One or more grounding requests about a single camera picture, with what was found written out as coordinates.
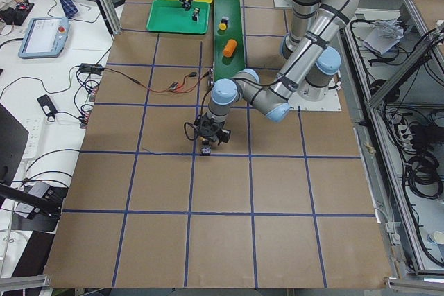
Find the green conveyor belt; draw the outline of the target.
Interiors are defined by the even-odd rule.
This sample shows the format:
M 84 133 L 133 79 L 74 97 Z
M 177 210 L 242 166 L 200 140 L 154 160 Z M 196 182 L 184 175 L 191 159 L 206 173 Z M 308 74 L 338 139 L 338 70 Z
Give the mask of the green conveyor belt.
M 230 78 L 246 68 L 244 55 L 244 32 L 240 0 L 214 0 L 214 61 L 212 73 L 207 81 L 210 89 L 215 81 Z M 230 21 L 226 31 L 219 30 L 219 22 L 223 16 Z M 231 58 L 223 57 L 222 51 L 229 39 L 237 41 L 238 46 Z

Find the blue teach pendant near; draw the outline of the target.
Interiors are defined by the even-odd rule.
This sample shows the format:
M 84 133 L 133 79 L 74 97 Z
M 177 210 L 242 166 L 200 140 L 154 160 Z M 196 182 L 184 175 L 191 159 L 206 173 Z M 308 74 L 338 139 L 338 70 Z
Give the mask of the blue teach pendant near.
M 32 18 L 19 48 L 21 59 L 56 58 L 65 47 L 70 23 L 67 17 Z

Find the small black controller board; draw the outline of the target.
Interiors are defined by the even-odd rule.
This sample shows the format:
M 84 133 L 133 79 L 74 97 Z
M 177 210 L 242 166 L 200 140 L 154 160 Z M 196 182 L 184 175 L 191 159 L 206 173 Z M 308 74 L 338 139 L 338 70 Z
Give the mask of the small black controller board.
M 88 74 L 95 74 L 95 75 L 101 75 L 103 73 L 104 69 L 105 69 L 105 67 L 100 64 L 82 63 L 79 66 L 80 73 L 88 73 Z

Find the green plastic tray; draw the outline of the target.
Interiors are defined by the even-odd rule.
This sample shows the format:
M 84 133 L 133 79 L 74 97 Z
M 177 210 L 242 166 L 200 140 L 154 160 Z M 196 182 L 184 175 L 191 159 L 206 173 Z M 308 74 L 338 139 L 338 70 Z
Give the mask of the green plastic tray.
M 200 8 L 198 21 L 191 16 L 194 8 Z M 146 23 L 146 29 L 155 33 L 180 33 L 204 35 L 208 29 L 210 4 L 195 1 L 190 10 L 185 10 L 179 1 L 154 0 Z

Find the black power adapter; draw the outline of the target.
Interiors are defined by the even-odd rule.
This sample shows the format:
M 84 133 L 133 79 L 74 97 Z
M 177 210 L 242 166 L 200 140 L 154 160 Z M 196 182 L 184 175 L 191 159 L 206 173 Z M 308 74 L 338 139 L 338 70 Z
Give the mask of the black power adapter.
M 54 118 L 55 115 L 58 113 L 58 110 L 53 104 L 53 101 L 50 99 L 50 97 L 47 94 L 38 97 L 37 102 L 39 106 L 42 108 L 42 111 L 46 117 Z

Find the white power strip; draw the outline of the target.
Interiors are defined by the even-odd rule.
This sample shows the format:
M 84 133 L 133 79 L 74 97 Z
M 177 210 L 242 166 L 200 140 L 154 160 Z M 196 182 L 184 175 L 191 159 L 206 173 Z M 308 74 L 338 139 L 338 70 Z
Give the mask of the white power strip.
M 28 139 L 23 155 L 23 159 L 34 159 L 37 156 L 42 133 L 44 129 L 44 118 L 36 116 L 27 118 L 23 122 L 23 126 L 28 131 Z

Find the yellow push button switch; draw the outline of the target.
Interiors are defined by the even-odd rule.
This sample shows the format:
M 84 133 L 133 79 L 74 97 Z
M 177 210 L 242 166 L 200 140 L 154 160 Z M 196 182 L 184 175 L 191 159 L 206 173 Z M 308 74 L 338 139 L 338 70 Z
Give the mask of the yellow push button switch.
M 219 22 L 219 30 L 226 31 L 228 29 L 229 17 L 223 16 Z

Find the green push button switch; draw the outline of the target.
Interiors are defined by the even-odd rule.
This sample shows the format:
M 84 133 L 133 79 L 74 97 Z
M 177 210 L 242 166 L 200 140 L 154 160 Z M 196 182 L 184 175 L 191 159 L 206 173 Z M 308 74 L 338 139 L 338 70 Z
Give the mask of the green push button switch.
M 191 16 L 193 21 L 198 21 L 200 16 L 200 8 L 194 8 L 193 14 Z

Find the crumpled white paper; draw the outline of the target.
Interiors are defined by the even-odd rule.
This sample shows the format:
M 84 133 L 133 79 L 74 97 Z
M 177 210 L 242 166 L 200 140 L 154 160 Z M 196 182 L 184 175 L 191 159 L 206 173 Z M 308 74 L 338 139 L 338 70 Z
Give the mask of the crumpled white paper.
M 363 46 L 378 55 L 390 51 L 404 37 L 404 28 L 397 19 L 375 20 L 370 34 L 364 39 Z

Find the blue plaid cloth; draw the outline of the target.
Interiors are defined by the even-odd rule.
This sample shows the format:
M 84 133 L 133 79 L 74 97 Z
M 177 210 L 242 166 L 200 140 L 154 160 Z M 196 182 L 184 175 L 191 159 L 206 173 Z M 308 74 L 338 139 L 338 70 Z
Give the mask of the blue plaid cloth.
M 78 14 L 78 9 L 72 0 L 59 0 L 66 17 L 74 18 Z

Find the orange cylinder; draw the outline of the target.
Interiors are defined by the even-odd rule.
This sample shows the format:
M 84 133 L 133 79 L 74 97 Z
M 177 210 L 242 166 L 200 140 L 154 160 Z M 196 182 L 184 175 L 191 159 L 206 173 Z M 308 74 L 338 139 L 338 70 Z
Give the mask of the orange cylinder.
M 237 46 L 238 46 L 238 43 L 236 40 L 229 39 L 223 48 L 223 51 L 222 51 L 223 57 L 231 58 L 233 56 L 234 52 L 236 51 Z

